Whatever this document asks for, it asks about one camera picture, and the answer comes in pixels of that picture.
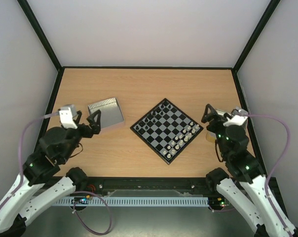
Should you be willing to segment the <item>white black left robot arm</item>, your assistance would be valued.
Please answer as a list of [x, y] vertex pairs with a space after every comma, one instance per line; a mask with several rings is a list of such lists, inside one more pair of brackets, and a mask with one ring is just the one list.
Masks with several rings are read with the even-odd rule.
[[82, 138], [92, 138], [101, 131], [101, 111], [80, 123], [81, 111], [64, 106], [56, 114], [61, 126], [46, 131], [25, 163], [10, 190], [0, 201], [0, 237], [19, 237], [26, 227], [60, 198], [85, 189], [88, 177], [79, 168], [71, 168], [55, 185], [33, 198], [65, 164]]

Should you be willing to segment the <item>black white chess board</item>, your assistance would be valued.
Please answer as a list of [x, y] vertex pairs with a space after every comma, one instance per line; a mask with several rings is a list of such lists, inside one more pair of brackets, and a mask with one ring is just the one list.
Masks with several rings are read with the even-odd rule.
[[[160, 108], [161, 104], [164, 104], [165, 106], [163, 110]], [[197, 133], [191, 134], [191, 129], [196, 124], [200, 126], [200, 129]], [[145, 131], [146, 125], [149, 126], [148, 131]], [[171, 164], [204, 128], [170, 100], [164, 98], [135, 122], [130, 129], [160, 158], [162, 158], [162, 160], [167, 164]], [[175, 140], [175, 137], [177, 136], [180, 140], [183, 140], [184, 143], [182, 146], [179, 145], [180, 140], [178, 142]], [[187, 142], [184, 141], [185, 136], [189, 137]], [[167, 151], [167, 154], [170, 154], [171, 158], [167, 158], [167, 154], [164, 155], [163, 151]]]

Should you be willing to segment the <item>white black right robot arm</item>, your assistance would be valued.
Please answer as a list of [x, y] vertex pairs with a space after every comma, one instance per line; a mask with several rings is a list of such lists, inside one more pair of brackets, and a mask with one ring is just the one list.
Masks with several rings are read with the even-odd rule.
[[206, 175], [206, 187], [227, 199], [251, 227], [256, 237], [298, 237], [298, 227], [288, 219], [268, 183], [258, 159], [248, 150], [247, 111], [235, 108], [219, 114], [210, 104], [202, 123], [215, 135], [215, 152], [228, 171], [216, 168]]

